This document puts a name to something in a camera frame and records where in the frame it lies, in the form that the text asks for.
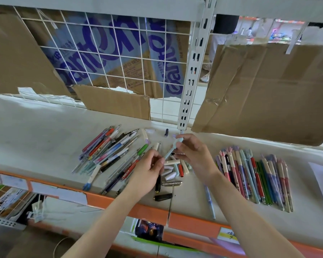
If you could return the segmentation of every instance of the sneaker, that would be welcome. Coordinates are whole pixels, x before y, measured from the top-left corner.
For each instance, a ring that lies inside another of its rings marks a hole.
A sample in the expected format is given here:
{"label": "sneaker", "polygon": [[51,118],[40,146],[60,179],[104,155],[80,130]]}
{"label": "sneaker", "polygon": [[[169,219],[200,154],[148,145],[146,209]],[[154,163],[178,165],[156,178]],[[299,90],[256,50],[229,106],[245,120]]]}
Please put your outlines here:
{"label": "sneaker", "polygon": [[202,69],[207,70],[207,71],[210,71],[211,67],[212,67],[211,64],[203,64],[202,65]]}
{"label": "sneaker", "polygon": [[209,73],[207,73],[205,76],[201,77],[200,80],[202,82],[209,82]]}

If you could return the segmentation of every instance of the white pants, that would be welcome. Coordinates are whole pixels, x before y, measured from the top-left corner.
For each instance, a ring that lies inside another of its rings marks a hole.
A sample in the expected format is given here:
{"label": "white pants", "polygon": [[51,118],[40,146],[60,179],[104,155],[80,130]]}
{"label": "white pants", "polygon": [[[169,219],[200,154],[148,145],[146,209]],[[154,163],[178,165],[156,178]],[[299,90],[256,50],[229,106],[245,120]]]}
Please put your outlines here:
{"label": "white pants", "polygon": [[215,52],[217,51],[218,45],[225,44],[226,38],[227,38],[226,34],[212,35],[212,41],[210,43],[209,55],[208,55],[210,63],[213,63]]}

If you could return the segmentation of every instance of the hand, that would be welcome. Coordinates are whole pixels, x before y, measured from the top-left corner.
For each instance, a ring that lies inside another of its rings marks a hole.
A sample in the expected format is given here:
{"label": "hand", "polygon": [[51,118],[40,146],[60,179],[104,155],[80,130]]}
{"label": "hand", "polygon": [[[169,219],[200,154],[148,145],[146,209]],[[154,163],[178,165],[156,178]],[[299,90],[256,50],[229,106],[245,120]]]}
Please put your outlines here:
{"label": "hand", "polygon": [[176,143],[175,158],[187,161],[194,169],[198,179],[206,186],[210,186],[212,176],[220,172],[206,144],[193,134],[180,134],[176,138],[184,140],[182,143]]}
{"label": "hand", "polygon": [[158,151],[154,149],[147,151],[133,169],[133,174],[124,191],[129,191],[139,201],[154,188],[158,175],[164,171],[164,162],[165,159]]}

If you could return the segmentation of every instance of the left hand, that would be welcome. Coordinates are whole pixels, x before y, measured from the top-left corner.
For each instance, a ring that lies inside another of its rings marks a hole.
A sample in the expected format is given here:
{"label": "left hand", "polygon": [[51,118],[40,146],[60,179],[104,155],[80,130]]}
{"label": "left hand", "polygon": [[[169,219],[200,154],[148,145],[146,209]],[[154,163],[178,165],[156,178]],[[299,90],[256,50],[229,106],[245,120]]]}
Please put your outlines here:
{"label": "left hand", "polygon": [[136,196],[136,200],[139,201],[154,188],[158,175],[164,171],[164,162],[165,159],[158,151],[154,149],[147,151],[136,164],[124,191]]}

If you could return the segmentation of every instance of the forearm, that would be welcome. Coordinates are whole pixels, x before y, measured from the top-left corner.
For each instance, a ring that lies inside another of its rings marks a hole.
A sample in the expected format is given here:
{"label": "forearm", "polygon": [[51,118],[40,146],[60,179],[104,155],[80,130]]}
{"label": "forearm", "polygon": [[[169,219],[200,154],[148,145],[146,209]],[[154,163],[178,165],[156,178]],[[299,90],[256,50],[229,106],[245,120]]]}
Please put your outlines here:
{"label": "forearm", "polygon": [[303,257],[273,226],[268,224],[221,173],[209,186],[221,211],[248,257]]}
{"label": "forearm", "polygon": [[123,222],[138,199],[123,191],[63,258],[105,257]]}

